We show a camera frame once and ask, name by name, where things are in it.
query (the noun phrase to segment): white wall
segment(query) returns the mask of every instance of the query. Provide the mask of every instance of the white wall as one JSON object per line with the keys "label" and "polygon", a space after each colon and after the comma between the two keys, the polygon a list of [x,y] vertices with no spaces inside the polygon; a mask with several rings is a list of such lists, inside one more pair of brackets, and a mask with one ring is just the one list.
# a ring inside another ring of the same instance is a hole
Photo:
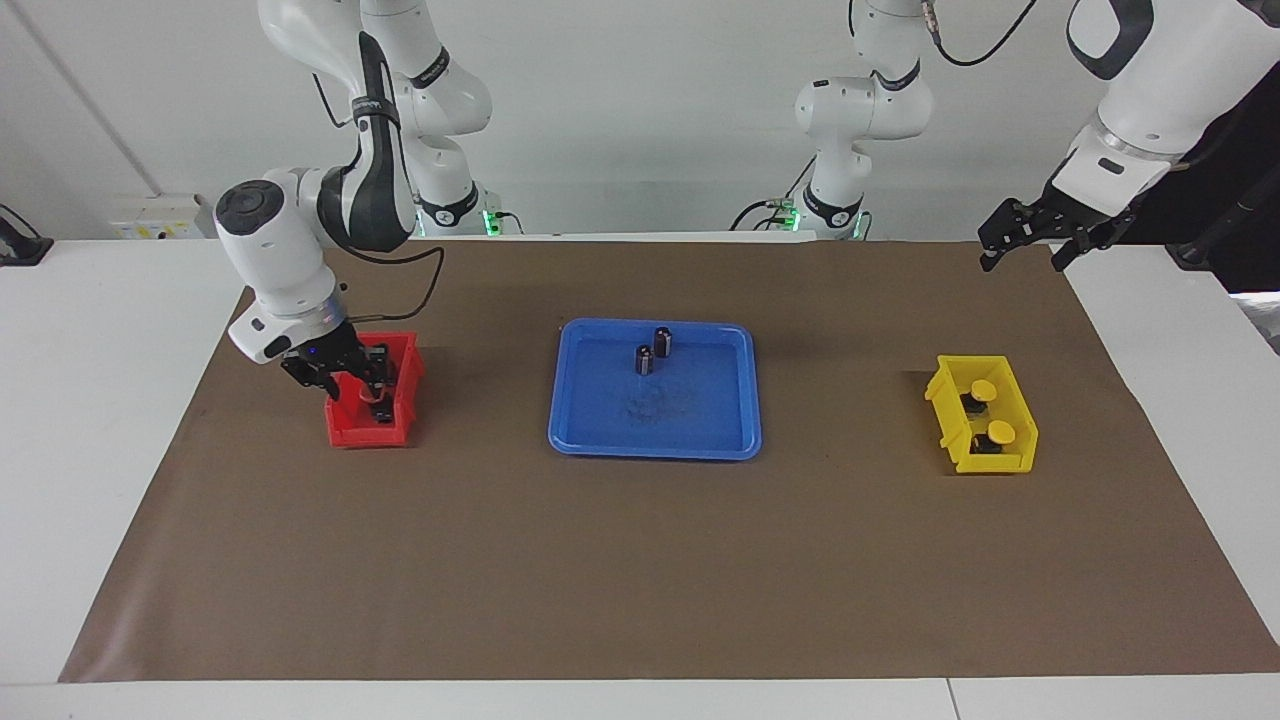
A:
{"label": "white wall", "polygon": [[[346,161],[307,70],[276,53],[255,0],[0,0],[0,199],[46,232],[106,236],[114,195],[146,184],[17,27],[24,12],[168,193],[221,191],[276,165]],[[952,54],[993,42],[1024,0],[940,3]],[[1007,195],[1034,197],[1102,86],[1070,58],[1070,0],[1033,10],[989,63],[929,49],[924,136],[868,143],[873,237],[972,237]],[[472,170],[531,232],[723,228],[812,155],[792,102],[861,74],[845,0],[433,0],[453,56],[489,85]]]}

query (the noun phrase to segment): wall socket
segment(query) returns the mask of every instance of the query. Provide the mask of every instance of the wall socket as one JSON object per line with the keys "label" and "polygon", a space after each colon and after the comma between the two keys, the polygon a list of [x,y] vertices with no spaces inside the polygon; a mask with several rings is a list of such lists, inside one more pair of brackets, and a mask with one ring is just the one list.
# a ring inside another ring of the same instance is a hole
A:
{"label": "wall socket", "polygon": [[115,237],[122,240],[191,240],[216,237],[212,214],[198,196],[161,196],[120,199],[116,219],[111,220]]}

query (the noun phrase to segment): black strap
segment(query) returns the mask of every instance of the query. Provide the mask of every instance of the black strap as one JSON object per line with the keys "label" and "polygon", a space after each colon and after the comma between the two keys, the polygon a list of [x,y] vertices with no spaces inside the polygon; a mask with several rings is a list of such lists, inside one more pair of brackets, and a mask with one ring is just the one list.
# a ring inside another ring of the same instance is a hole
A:
{"label": "black strap", "polygon": [[[1073,17],[1078,6],[1079,0],[1071,8]],[[1111,44],[1111,47],[1101,58],[1087,55],[1076,47],[1070,33],[1066,36],[1066,42],[1071,47],[1071,54],[1075,55],[1075,59],[1100,79],[1112,79],[1120,74],[1120,70],[1129,64],[1129,60],[1138,54],[1142,44],[1147,41],[1147,36],[1151,35],[1151,26],[1156,22],[1156,9],[1152,6],[1151,0],[1111,0],[1111,10],[1120,22],[1120,35],[1116,36],[1115,42]]]}
{"label": "black strap", "polygon": [[920,60],[915,60],[915,67],[911,68],[911,70],[909,73],[906,73],[905,76],[902,76],[902,77],[900,77],[897,79],[888,79],[884,76],[882,76],[879,73],[879,70],[872,70],[872,77],[876,78],[876,81],[881,83],[881,87],[883,87],[884,90],[887,90],[890,92],[897,92],[900,90],[906,90],[906,86],[909,86],[913,82],[915,82],[915,78],[920,77]]}
{"label": "black strap", "polygon": [[408,82],[419,90],[426,90],[433,82],[440,79],[440,76],[443,76],[447,69],[449,69],[449,50],[442,45],[440,54],[435,58],[435,61],[428,65],[425,70]]}
{"label": "black strap", "polygon": [[818,196],[813,193],[813,183],[809,183],[804,186],[804,204],[806,208],[809,208],[810,211],[813,211],[814,215],[822,218],[823,222],[827,223],[828,228],[840,229],[842,227],[846,227],[849,223],[854,222],[854,218],[858,217],[858,210],[860,210],[863,206],[863,199],[859,197],[858,202],[854,202],[852,205],[847,205],[845,208],[841,208],[838,205],[829,205],[827,202],[823,202],[822,200],[818,200]]}
{"label": "black strap", "polygon": [[381,115],[389,119],[396,127],[399,127],[399,110],[396,109],[394,100],[362,95],[351,101],[351,119],[358,120],[370,115]]}
{"label": "black strap", "polygon": [[476,183],[471,183],[471,192],[466,197],[458,200],[457,202],[451,202],[448,205],[433,205],[421,197],[417,199],[419,208],[428,211],[431,215],[431,222],[440,225],[442,228],[456,228],[462,218],[475,209],[480,204],[480,188]]}

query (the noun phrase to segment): blue tray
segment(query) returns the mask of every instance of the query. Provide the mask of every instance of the blue tray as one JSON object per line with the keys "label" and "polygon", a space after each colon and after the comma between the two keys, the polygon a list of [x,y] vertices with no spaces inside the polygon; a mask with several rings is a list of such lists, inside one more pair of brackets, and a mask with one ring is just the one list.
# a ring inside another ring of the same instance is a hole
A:
{"label": "blue tray", "polygon": [[[669,357],[635,372],[653,332],[672,334]],[[751,334],[722,323],[580,318],[561,333],[552,446],[566,455],[749,460],[760,451]]]}

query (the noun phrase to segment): small cylinder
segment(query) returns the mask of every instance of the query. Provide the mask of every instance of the small cylinder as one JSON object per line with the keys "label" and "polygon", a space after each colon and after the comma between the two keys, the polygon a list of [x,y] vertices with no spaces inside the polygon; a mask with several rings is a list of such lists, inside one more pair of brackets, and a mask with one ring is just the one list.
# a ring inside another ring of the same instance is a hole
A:
{"label": "small cylinder", "polygon": [[653,350],[648,345],[636,348],[636,374],[648,375],[653,373]]}
{"label": "small cylinder", "polygon": [[1000,455],[1005,446],[1018,439],[1018,432],[1004,420],[992,420],[986,433],[973,436],[970,452],[975,455]]}
{"label": "small cylinder", "polygon": [[658,357],[671,356],[671,331],[658,328],[653,332],[653,354]]}
{"label": "small cylinder", "polygon": [[977,379],[969,386],[969,392],[960,396],[964,411],[970,415],[980,415],[987,411],[987,404],[996,400],[998,391],[991,380]]}

